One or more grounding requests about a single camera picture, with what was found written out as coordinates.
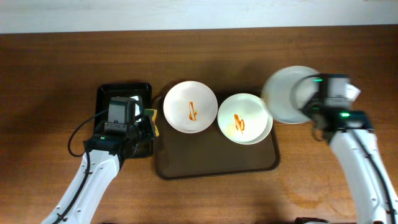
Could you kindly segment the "yellow green sponge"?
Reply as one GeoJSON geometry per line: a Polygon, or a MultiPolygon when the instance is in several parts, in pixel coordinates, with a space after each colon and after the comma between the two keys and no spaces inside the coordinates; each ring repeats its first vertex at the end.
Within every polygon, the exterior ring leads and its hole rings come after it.
{"type": "Polygon", "coordinates": [[[155,139],[159,136],[159,130],[155,124],[156,117],[157,117],[157,110],[155,109],[145,109],[144,115],[149,118],[150,128],[152,131],[152,139],[155,139]]]}

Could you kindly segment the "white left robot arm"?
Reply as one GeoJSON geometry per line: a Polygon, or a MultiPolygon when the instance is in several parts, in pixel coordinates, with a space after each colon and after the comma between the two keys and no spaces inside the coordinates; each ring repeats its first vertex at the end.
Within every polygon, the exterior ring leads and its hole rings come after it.
{"type": "Polygon", "coordinates": [[[129,127],[126,134],[110,132],[102,120],[95,126],[92,137],[83,142],[80,167],[71,184],[43,223],[90,223],[108,188],[124,161],[150,156],[142,146],[159,136],[155,115],[144,115],[129,127]]]}

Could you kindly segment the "white plate with sauce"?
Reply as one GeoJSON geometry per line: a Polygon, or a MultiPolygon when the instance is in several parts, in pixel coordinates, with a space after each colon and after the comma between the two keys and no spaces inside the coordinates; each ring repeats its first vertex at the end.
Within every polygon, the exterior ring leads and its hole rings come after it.
{"type": "Polygon", "coordinates": [[[205,84],[185,81],[173,86],[163,103],[164,116],[174,129],[193,134],[204,131],[216,118],[218,100],[205,84]]]}
{"type": "Polygon", "coordinates": [[[318,90],[319,72],[305,66],[285,67],[269,77],[262,89],[262,99],[273,119],[286,124],[310,121],[301,111],[318,90]]]}

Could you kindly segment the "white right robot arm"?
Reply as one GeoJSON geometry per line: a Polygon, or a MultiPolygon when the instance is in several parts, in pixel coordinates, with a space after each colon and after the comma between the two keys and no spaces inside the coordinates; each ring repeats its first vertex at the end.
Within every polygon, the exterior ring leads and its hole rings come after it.
{"type": "Polygon", "coordinates": [[[338,159],[351,191],[358,223],[397,223],[397,194],[381,159],[367,114],[352,109],[342,74],[319,73],[301,78],[292,103],[313,121],[338,159]]]}

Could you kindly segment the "white round plate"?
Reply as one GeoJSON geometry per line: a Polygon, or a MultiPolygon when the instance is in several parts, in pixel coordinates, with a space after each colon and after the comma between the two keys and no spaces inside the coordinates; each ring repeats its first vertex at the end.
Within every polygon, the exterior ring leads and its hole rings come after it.
{"type": "Polygon", "coordinates": [[[271,133],[273,117],[265,102],[249,93],[238,93],[225,99],[218,108],[220,131],[232,142],[256,144],[271,133]]]}

